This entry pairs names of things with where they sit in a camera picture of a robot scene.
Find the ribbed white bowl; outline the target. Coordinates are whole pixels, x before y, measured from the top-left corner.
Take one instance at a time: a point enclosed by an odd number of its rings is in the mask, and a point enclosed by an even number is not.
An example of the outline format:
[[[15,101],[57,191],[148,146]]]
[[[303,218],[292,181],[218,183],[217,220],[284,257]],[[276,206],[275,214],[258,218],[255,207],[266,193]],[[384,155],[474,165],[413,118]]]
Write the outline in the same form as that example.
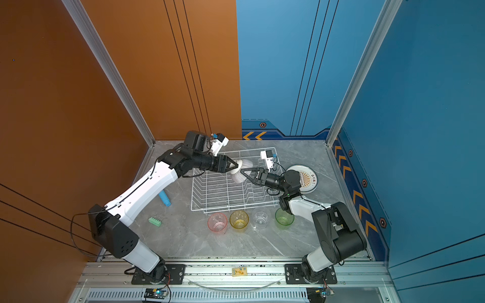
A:
[[[231,179],[236,184],[241,184],[246,180],[246,177],[243,175],[243,169],[251,169],[253,167],[252,161],[248,159],[237,159],[236,160],[237,167],[230,171]]]

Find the clear glass cup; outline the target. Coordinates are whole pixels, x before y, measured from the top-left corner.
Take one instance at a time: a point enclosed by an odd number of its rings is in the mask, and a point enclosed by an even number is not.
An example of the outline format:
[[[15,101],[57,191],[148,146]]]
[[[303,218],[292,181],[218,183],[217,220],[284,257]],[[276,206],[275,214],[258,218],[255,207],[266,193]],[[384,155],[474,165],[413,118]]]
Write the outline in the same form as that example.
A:
[[[254,228],[264,229],[270,222],[270,215],[264,210],[258,210],[253,214]]]

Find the yellow glass cup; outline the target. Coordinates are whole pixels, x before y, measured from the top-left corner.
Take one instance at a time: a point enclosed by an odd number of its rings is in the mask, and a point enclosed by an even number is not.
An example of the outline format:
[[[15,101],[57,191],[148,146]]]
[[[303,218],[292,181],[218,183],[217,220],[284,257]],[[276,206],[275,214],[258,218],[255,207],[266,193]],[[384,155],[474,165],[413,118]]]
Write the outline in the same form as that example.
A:
[[[244,210],[236,210],[231,213],[229,217],[229,222],[232,228],[238,232],[243,232],[246,230],[250,222],[249,215]]]

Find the green glass cup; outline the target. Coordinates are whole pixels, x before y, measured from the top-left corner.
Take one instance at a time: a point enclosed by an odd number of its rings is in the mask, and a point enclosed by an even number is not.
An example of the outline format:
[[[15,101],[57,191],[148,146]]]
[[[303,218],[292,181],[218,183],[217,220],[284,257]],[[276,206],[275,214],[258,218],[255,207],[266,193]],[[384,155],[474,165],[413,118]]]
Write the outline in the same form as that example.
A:
[[[276,220],[276,226],[279,229],[285,230],[285,229],[288,229],[294,223],[295,216],[279,208],[275,212],[275,220]]]

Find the pink glass cup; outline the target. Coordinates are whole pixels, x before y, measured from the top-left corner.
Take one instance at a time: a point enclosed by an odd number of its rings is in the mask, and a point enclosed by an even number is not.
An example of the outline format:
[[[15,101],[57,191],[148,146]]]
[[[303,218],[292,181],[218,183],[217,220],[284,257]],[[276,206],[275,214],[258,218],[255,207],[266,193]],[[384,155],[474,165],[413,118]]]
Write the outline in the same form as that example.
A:
[[[207,225],[211,232],[222,235],[226,233],[228,220],[223,213],[212,213],[208,218]]]

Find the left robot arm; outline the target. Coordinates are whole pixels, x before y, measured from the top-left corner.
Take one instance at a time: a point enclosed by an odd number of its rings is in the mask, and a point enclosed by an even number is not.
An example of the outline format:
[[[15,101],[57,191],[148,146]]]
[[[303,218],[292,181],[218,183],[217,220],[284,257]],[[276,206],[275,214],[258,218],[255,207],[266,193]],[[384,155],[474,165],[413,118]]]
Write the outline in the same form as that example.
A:
[[[131,230],[138,214],[168,185],[192,169],[201,172],[235,174],[242,161],[219,152],[229,140],[219,133],[213,137],[189,131],[185,140],[157,157],[154,166],[135,184],[105,206],[94,205],[87,213],[92,237],[115,258],[142,271],[151,281],[166,275],[165,261]]]

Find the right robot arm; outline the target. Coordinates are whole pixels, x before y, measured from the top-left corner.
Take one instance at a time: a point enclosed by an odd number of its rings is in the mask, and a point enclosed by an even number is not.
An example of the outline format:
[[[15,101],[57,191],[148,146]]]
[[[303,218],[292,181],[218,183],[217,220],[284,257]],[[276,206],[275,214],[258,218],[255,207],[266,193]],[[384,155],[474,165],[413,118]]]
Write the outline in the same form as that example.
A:
[[[242,169],[252,184],[281,192],[280,208],[314,224],[320,247],[303,257],[303,276],[310,283],[323,279],[328,269],[367,249],[366,236],[345,203],[324,204],[301,193],[300,173],[287,170],[281,175],[262,167]]]

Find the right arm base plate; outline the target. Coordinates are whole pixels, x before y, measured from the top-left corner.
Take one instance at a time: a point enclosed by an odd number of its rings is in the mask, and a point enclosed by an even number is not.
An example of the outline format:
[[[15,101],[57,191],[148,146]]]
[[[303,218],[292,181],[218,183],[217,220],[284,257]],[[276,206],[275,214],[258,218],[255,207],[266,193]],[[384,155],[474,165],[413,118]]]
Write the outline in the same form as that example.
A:
[[[330,266],[318,272],[313,271],[309,265],[285,264],[285,282],[289,285],[296,284],[326,284],[335,285],[338,283],[334,267]]]

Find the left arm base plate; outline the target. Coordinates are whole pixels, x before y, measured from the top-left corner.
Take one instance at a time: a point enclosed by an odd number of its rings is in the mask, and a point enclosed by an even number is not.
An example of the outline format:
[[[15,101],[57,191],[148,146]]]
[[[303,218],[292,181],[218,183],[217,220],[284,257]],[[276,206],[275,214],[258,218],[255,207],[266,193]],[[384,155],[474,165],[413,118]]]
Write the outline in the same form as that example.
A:
[[[186,265],[181,263],[158,265],[150,273],[135,267],[131,283],[133,285],[181,285],[185,271]]]

